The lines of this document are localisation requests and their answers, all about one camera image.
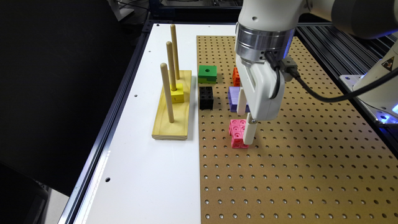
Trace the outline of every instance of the purple block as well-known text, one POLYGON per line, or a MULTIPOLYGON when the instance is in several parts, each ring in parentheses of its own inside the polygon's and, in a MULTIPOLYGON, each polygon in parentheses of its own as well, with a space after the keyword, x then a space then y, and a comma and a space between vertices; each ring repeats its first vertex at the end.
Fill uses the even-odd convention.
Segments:
MULTIPOLYGON (((239 86, 230 86, 228 89, 228 101, 229 101, 229 110, 231 112, 236 112, 236 107, 238 105, 239 98, 239 86)), ((249 105, 246 102, 246 112, 250 112, 249 105)))

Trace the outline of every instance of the black block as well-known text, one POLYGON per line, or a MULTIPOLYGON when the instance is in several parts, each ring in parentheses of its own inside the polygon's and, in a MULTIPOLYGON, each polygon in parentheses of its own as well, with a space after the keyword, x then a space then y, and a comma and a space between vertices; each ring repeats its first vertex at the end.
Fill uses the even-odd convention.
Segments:
POLYGON ((212 110, 213 103, 213 88, 211 86, 199 87, 199 109, 212 110))

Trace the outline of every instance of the wooden pegboard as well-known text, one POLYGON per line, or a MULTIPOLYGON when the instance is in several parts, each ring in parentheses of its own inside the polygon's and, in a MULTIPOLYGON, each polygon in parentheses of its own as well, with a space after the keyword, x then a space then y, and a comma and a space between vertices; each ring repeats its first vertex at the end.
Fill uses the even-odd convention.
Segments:
MULTIPOLYGON (((202 223, 398 223, 398 162, 349 101, 322 103, 295 81, 249 149, 232 149, 233 36, 198 36, 198 65, 216 65, 213 110, 199 111, 202 223)), ((319 94, 341 95, 294 37, 289 55, 319 94)))

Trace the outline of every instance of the pink stacked blocks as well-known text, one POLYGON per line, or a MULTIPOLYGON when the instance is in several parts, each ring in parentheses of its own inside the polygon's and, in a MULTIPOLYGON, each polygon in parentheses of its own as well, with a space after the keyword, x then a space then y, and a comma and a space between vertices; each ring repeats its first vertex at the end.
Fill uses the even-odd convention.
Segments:
POLYGON ((246 125, 245 119, 232 119, 229 122, 229 135, 232 135, 231 145, 233 149, 247 149, 249 146, 243 144, 243 132, 246 125))

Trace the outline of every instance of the orange block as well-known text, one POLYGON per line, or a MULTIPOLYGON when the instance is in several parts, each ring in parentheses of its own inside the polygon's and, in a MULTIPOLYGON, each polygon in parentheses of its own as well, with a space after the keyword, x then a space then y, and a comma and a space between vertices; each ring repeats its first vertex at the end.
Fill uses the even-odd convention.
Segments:
POLYGON ((232 79, 234 86, 241 86, 241 77, 239 76, 238 68, 234 67, 234 72, 232 73, 232 79))

